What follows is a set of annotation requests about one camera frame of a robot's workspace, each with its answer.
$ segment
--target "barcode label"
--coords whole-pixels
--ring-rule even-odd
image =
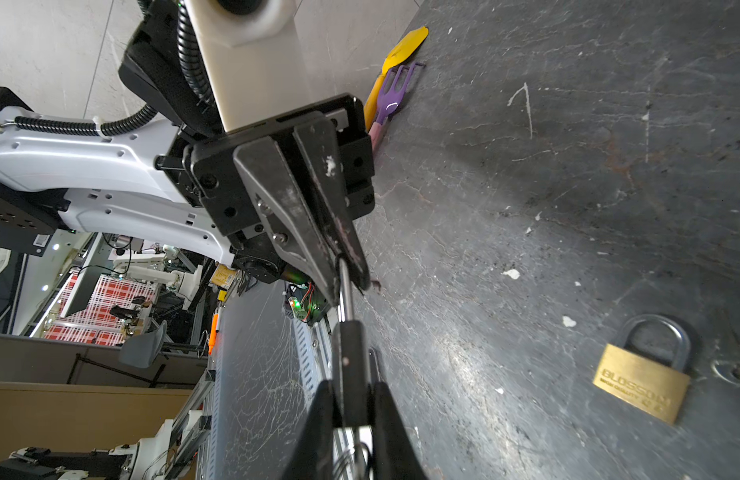
[[[49,235],[37,235],[37,238],[34,239],[34,246],[41,246],[44,248],[44,246],[48,244],[49,239]]]

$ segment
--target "gray chair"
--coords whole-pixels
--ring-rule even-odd
[[[139,369],[147,369],[162,351],[167,337],[167,322],[160,323],[153,332],[131,336],[120,350],[120,362]]]

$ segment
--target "yellow spatula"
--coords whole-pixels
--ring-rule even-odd
[[[403,39],[397,43],[397,46],[388,53],[386,60],[383,62],[381,74],[375,81],[375,85],[373,85],[370,96],[365,102],[365,130],[370,129],[373,118],[375,118],[375,110],[377,109],[377,93],[381,91],[381,86],[383,85],[386,73],[388,73],[390,68],[396,67],[407,60],[407,58],[415,52],[415,49],[421,46],[421,43],[423,43],[423,40],[425,40],[427,36],[428,27],[417,28],[404,35]]]

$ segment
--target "workbench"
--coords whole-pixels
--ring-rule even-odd
[[[436,0],[421,25],[356,222],[381,290],[355,295],[427,475],[740,478],[710,368],[717,307],[740,337],[740,2]],[[228,307],[218,478],[276,478],[305,415],[281,287],[256,289]],[[674,426],[592,384],[642,313],[691,334]]]

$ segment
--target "screw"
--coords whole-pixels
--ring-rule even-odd
[[[199,182],[202,184],[202,187],[205,187],[205,188],[218,187],[218,179],[215,178],[215,175],[212,175],[212,174],[202,175],[202,177],[199,178]]]
[[[258,208],[260,209],[262,214],[271,215],[271,209],[269,208],[269,205],[266,205],[266,202],[264,202],[263,200],[258,200]]]

